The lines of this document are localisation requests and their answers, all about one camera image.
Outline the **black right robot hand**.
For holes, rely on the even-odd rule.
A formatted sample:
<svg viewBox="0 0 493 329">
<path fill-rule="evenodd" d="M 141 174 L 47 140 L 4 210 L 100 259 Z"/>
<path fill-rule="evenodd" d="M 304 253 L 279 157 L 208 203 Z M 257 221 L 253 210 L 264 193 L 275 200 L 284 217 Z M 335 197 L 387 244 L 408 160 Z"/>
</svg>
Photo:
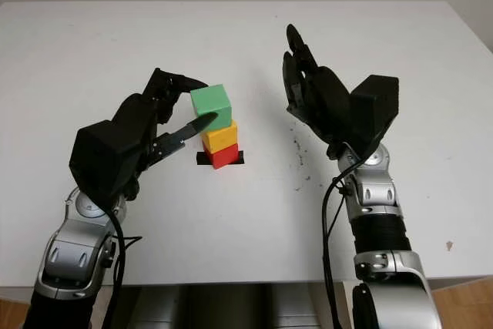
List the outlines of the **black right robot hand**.
<svg viewBox="0 0 493 329">
<path fill-rule="evenodd" d="M 282 75 L 287 111 L 329 146 L 329 158 L 339 158 L 346 148 L 368 158 L 373 148 L 355 136 L 349 91 L 332 69 L 317 63 L 294 25 L 287 26 L 286 35 L 289 50 L 283 54 Z"/>
</svg>

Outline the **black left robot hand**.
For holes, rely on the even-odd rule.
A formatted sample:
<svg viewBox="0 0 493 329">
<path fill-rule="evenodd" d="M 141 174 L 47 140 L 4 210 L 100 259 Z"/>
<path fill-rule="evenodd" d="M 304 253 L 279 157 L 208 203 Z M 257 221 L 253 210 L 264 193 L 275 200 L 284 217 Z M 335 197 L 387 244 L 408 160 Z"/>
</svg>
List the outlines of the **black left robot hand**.
<svg viewBox="0 0 493 329">
<path fill-rule="evenodd" d="M 185 141 L 204 132 L 215 123 L 218 114 L 199 115 L 174 133 L 157 134 L 157 126 L 169 122 L 173 107 L 183 93 L 207 87 L 207 84 L 184 75 L 154 69 L 145 89 L 124 100 L 112 122 L 127 129 L 138 142 L 136 175 L 185 146 Z"/>
</svg>

